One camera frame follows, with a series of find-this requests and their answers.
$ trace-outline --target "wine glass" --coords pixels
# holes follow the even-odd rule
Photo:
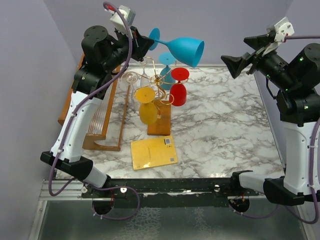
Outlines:
[[[139,108],[140,120],[144,124],[154,124],[158,119],[158,109],[153,103],[155,96],[155,91],[148,86],[135,91],[135,97],[141,103]]]
[[[178,83],[171,87],[169,101],[172,102],[173,106],[180,107],[187,101],[187,89],[181,81],[189,78],[189,71],[184,67],[177,67],[172,70],[171,76]]]
[[[169,91],[173,86],[173,84],[176,82],[172,78],[171,74],[168,73],[171,71],[171,68],[169,67],[169,65],[174,64],[175,61],[176,61],[175,57],[170,52],[164,52],[159,56],[159,62],[165,65],[165,68],[162,69],[160,73],[161,76],[165,76],[162,79],[162,83],[160,85],[164,90],[167,90],[167,91]]]
[[[146,69],[145,69],[145,67],[148,65],[148,60],[143,59],[143,61],[139,61],[139,64],[143,68],[143,73],[140,78],[140,88],[147,87],[150,85],[150,80],[148,79],[148,75],[146,74]]]
[[[121,76],[121,82],[123,84],[128,83],[130,85],[131,91],[130,91],[129,104],[130,104],[131,108],[133,108],[135,111],[138,111],[139,107],[140,107],[140,103],[135,98],[135,91],[137,88],[137,84],[136,84],[137,80],[138,80],[138,74],[136,74],[133,71],[127,71]]]

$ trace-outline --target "marble tabletop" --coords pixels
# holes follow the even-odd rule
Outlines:
[[[171,108],[177,164],[133,170],[131,142],[147,135],[138,112],[128,106],[121,151],[84,150],[83,156],[112,178],[214,178],[253,170],[283,175],[267,114],[253,75],[233,79],[225,67],[187,68],[187,102]],[[142,73],[141,68],[131,68]],[[152,68],[146,74],[153,74]],[[69,176],[58,172],[57,179]]]

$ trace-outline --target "wooden frame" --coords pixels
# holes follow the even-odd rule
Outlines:
[[[82,58],[81,58],[80,63],[78,65],[78,68],[77,68],[78,70],[82,66],[83,59],[84,59],[84,54],[82,55]],[[102,150],[102,151],[117,151],[117,152],[120,151],[123,128],[124,128],[125,118],[126,118],[126,113],[127,113],[127,105],[128,105],[128,99],[129,99],[128,96],[129,96],[129,93],[130,93],[130,87],[128,87],[127,93],[126,93],[126,96],[125,96],[125,105],[124,105],[124,110],[123,110],[123,115],[122,115],[122,122],[121,122],[121,128],[120,128],[120,132],[119,132],[119,139],[118,139],[118,142],[117,142],[117,146],[105,146],[105,145],[100,145],[98,143],[95,143],[95,141],[101,141],[101,140],[105,140],[106,139],[106,134],[107,134],[108,125],[109,125],[109,121],[110,121],[112,106],[113,106],[114,99],[115,99],[117,85],[118,85],[118,80],[114,81],[113,84],[112,84],[112,88],[111,88],[111,92],[110,92],[110,97],[108,99],[108,104],[107,104],[107,109],[106,109],[106,113],[105,113],[105,117],[104,117],[104,123],[103,123],[103,126],[102,126],[101,134],[92,134],[91,133],[91,127],[89,127],[88,133],[86,134],[86,136],[84,138],[84,141],[83,141],[83,145],[82,145],[82,147],[84,149],[87,149],[87,150]],[[64,124],[66,116],[67,116],[67,113],[68,113],[68,110],[69,110],[72,91],[73,91],[72,88],[70,88],[68,96],[67,96],[67,98],[65,100],[64,106],[62,108],[60,117],[58,118],[58,122],[61,125]],[[93,118],[92,118],[93,121],[98,118],[98,113],[97,112],[93,115]]]

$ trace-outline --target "wooden base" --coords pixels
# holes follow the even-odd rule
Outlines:
[[[147,134],[153,136],[168,136],[171,133],[171,105],[161,104],[159,106],[161,118],[155,124],[149,125]]]

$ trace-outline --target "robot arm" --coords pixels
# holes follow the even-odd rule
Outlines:
[[[236,188],[254,189],[265,194],[270,202],[288,206],[313,201],[311,188],[320,190],[317,151],[313,153],[319,135],[315,126],[320,118],[320,96],[314,87],[320,82],[320,44],[308,44],[287,63],[275,49],[285,42],[285,36],[293,33],[292,24],[285,17],[269,27],[266,35],[244,39],[255,50],[252,54],[221,56],[234,79],[252,64],[247,74],[259,71],[279,88],[275,99],[287,138],[284,177],[272,179],[241,171],[233,173],[232,182]]]
[[[81,42],[84,59],[81,68],[74,75],[73,91],[66,119],[51,150],[43,152],[40,157],[43,162],[52,166],[58,156],[55,165],[57,169],[97,188],[107,187],[110,177],[95,168],[92,160],[82,156],[82,145],[91,119],[107,89],[87,100],[75,115],[74,109],[88,95],[112,79],[111,72],[129,55],[129,41],[132,41],[131,58],[136,61],[143,61],[143,57],[154,44],[154,40],[141,36],[137,28],[131,26],[135,16],[132,10],[124,6],[118,9],[130,27],[129,35],[126,35],[126,28],[115,9],[111,6],[107,8],[108,12],[113,13],[110,20],[115,25],[118,39],[110,36],[103,26],[92,26],[84,32],[84,39]],[[64,144],[62,149],[59,149],[61,142]]]

